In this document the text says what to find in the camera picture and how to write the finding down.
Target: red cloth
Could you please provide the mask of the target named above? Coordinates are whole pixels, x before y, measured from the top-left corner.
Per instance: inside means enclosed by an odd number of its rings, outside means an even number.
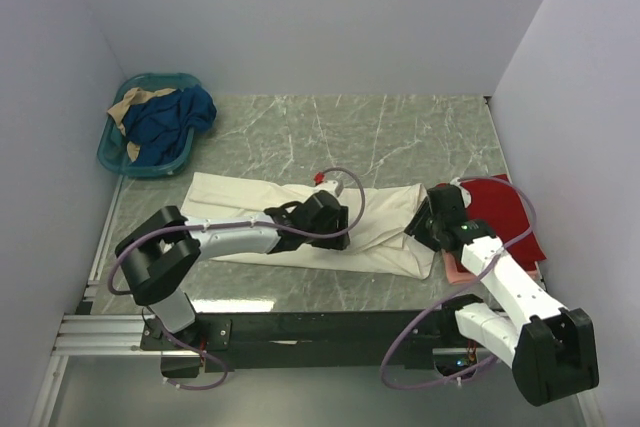
[[[509,180],[505,174],[494,177]],[[467,207],[469,219],[487,221],[504,242],[511,240],[529,227],[529,220],[520,197],[508,185],[474,180],[465,182],[463,187],[471,194],[471,204]],[[546,259],[533,234],[507,250],[526,272],[535,272],[535,262]],[[458,272],[468,272],[460,263],[456,264]]]

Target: black metal bar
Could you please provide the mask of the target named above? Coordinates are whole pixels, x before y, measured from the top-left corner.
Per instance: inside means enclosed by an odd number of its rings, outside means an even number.
[[[232,369],[379,365],[385,352],[419,310],[366,312],[261,312],[197,314],[206,350]],[[432,369],[432,350],[464,347],[452,312],[432,312],[397,350],[391,364]],[[150,320],[142,350],[176,350]],[[201,340],[194,340],[197,345]],[[219,368],[208,362],[207,371]]]

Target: blue cloth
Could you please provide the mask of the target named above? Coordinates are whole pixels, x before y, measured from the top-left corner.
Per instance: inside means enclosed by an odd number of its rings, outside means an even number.
[[[132,105],[122,119],[127,140],[140,146],[135,167],[162,165],[178,158],[190,128],[205,132],[216,118],[211,96],[199,85]]]

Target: floor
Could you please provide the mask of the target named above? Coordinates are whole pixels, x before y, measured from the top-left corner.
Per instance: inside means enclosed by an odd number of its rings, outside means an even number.
[[[160,207],[181,205],[193,172],[309,184],[317,171],[340,165],[354,170],[365,187],[380,188],[433,186],[456,176],[506,171],[481,96],[214,100],[219,110],[214,130],[199,139],[185,172],[154,181],[125,179],[102,253],[103,279],[115,245]],[[439,255],[425,280],[208,260],[196,264],[182,286],[199,311],[417,309],[452,291]],[[490,300],[482,286],[472,292]],[[92,310],[138,311],[129,297],[111,296],[104,282]]]
[[[506,171],[482,97],[218,97],[215,130],[199,139],[182,174],[125,179],[101,253],[104,279],[119,240],[164,205],[180,205],[193,172],[309,183],[343,165],[367,187],[431,186],[461,175]],[[425,307],[451,291],[437,258],[429,278],[312,271],[204,261],[184,282],[198,310],[365,310]],[[482,286],[473,292],[490,300]],[[137,313],[129,298],[97,294],[97,314]],[[390,370],[413,383],[433,372]],[[198,381],[206,383],[216,374]],[[52,426],[456,426],[585,425],[575,398],[534,408],[504,365],[458,388],[399,392],[377,368],[243,370],[212,392],[161,382],[158,358],[72,357]]]
[[[163,385],[157,358],[76,358],[69,364],[51,426],[216,427],[583,427],[575,398],[532,407],[504,365],[458,388],[389,390],[375,367],[243,370],[221,388]],[[415,383],[435,374],[390,370]],[[208,374],[200,382],[214,380]]]

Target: white wall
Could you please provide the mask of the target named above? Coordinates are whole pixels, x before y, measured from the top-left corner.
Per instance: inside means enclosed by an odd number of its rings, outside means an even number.
[[[608,425],[640,425],[640,0],[544,0],[493,98],[554,294],[592,317]]]
[[[83,0],[0,0],[0,425],[25,425],[80,300],[114,177],[95,154],[122,70]]]
[[[88,0],[128,75],[316,94],[492,94],[541,1]]]

